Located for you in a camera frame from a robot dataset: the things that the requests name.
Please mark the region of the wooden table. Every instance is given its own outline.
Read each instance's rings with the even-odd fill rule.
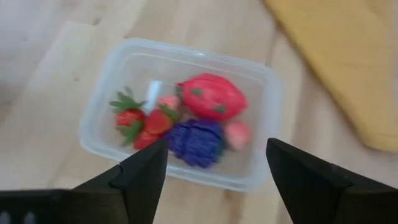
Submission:
[[[398,187],[398,156],[365,148],[260,0],[0,0],[0,189],[74,187],[115,165],[77,127],[124,38],[265,63],[283,83],[280,138]],[[168,177],[155,223],[289,223],[271,178],[233,192]]]

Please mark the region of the strawberry leaves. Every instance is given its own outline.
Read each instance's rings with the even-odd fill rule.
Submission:
[[[142,102],[136,102],[133,100],[133,95],[132,91],[129,87],[124,88],[127,94],[124,94],[122,92],[117,92],[118,95],[118,101],[110,101],[109,104],[111,106],[114,106],[114,112],[118,113],[127,109],[139,109],[144,104],[146,104],[146,101]]]
[[[122,147],[132,144],[143,127],[141,121],[134,120],[130,126],[117,126],[116,129],[125,137]]]
[[[169,116],[174,122],[178,120],[178,113],[170,109],[166,104],[159,105],[160,110],[167,116]]]

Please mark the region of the clear plastic container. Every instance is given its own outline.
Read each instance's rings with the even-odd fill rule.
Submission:
[[[246,95],[248,109],[240,118],[250,125],[254,136],[242,152],[226,150],[218,164],[209,169],[190,167],[169,156],[167,174],[224,189],[247,191],[261,185],[268,174],[266,141],[279,129],[280,81],[263,64],[240,58],[202,52],[188,47],[144,39],[128,39],[108,56],[94,92],[80,122],[80,143],[87,150],[123,161],[136,150],[121,147],[114,128],[109,101],[129,86],[135,100],[147,100],[150,111],[162,95],[175,93],[175,83],[203,72],[231,80]]]

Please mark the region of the yellow cloth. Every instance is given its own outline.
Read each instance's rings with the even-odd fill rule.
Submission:
[[[362,141],[376,149],[398,151],[393,0],[264,1]]]

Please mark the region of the pink toy fruit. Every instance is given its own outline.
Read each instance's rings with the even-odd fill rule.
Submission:
[[[180,104],[180,98],[173,95],[163,96],[157,100],[158,105],[166,105],[171,110],[176,110]]]
[[[228,144],[237,151],[243,150],[251,139],[250,128],[243,121],[230,121],[224,132]]]
[[[231,81],[210,73],[202,73],[177,84],[177,93],[196,116],[227,120],[248,107],[245,95]]]

